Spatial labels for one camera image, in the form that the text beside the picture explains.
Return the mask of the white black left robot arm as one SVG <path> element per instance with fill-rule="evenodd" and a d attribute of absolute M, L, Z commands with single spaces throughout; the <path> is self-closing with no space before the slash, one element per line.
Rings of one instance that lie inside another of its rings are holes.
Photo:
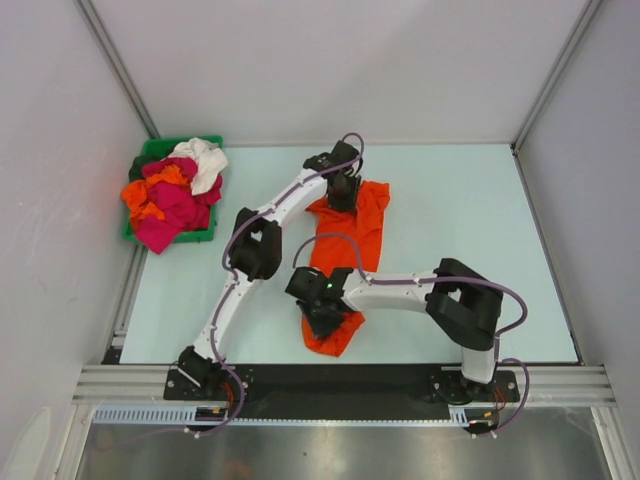
<path fill-rule="evenodd" d="M 177 371 L 197 398 L 214 397 L 228 378 L 242 382 L 223 355 L 227 330 L 251 290 L 278 271 L 283 233 L 292 220 L 323 197 L 335 199 L 339 211 L 355 209 L 363 154 L 361 136 L 348 133 L 331 151 L 306 159 L 295 179 L 275 198 L 257 209 L 238 212 L 222 254 L 227 278 L 221 296 L 211 319 L 177 360 Z"/>

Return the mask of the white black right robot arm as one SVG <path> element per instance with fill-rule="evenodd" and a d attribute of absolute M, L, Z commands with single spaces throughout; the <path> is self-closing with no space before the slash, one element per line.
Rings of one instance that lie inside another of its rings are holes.
<path fill-rule="evenodd" d="M 461 347 L 461 388 L 473 401 L 497 389 L 495 334 L 503 293 L 464 263 L 444 258 L 432 275 L 381 274 L 336 267 L 329 274 L 297 267 L 285 292 L 293 297 L 313 337 L 325 340 L 347 317 L 370 310 L 430 316 Z"/>

